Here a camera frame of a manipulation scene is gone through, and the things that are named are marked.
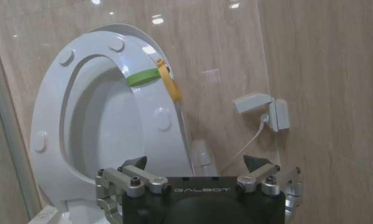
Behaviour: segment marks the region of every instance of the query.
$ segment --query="orange tape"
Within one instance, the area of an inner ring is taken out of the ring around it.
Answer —
[[[163,59],[159,59],[156,61],[156,64],[157,64],[157,69],[159,69],[159,73],[160,73],[160,76],[161,76],[163,83],[164,83],[164,85],[168,89],[168,94],[172,97],[173,102],[177,103],[177,102],[181,101],[183,95],[181,95],[181,91],[180,91],[180,88],[179,88],[179,85],[177,85],[176,81],[169,76],[167,63],[164,62]]]

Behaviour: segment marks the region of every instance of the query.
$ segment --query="robotic hand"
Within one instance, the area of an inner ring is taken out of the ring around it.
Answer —
[[[300,168],[245,156],[239,177],[159,177],[147,157],[96,177],[97,205],[112,224],[284,224],[301,204]]]

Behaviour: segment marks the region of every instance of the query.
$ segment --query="toilet seat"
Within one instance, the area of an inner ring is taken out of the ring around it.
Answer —
[[[95,192],[92,174],[83,173],[75,167],[72,160],[77,158],[71,158],[68,152],[72,149],[67,144],[69,141],[67,110],[76,80],[80,79],[80,83],[89,82],[79,76],[84,65],[92,60],[105,63],[104,59],[109,59],[116,65],[121,71],[120,75],[124,76],[123,79],[156,68],[156,60],[167,61],[160,47],[148,35],[123,24],[105,26],[81,35],[56,57],[36,99],[31,131],[31,161],[39,186],[55,206],[63,211],[68,210],[69,201],[95,202],[96,200],[92,194]],[[140,139],[143,148],[128,156],[148,156],[147,170],[159,175],[193,175],[187,139],[179,123],[179,109],[164,83],[159,79],[131,88],[131,91],[140,116],[140,124],[136,124],[136,128],[140,128],[141,138],[136,140]],[[112,161],[119,163],[107,164],[108,166],[120,166],[124,160],[131,159],[117,154],[117,151],[113,151],[113,154],[119,158]]]

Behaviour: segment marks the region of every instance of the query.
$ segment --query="bolt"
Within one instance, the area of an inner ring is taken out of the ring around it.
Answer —
[[[104,169],[100,169],[99,170],[99,176],[103,176],[104,175]]]
[[[267,179],[265,179],[265,182],[268,184],[276,184],[276,177],[275,176],[268,176]]]
[[[131,186],[132,187],[137,187],[139,185],[141,184],[141,179],[135,176],[132,179],[131,179]]]

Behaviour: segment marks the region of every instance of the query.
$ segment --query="toilet bowl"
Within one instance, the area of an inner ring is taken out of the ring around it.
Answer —
[[[107,223],[93,179],[99,169],[128,159],[145,155],[145,169],[161,176],[217,175],[205,146],[191,148],[173,81],[157,72],[160,59],[173,77],[151,37],[112,24],[77,37],[47,71],[33,111],[31,163],[41,195],[67,222]]]

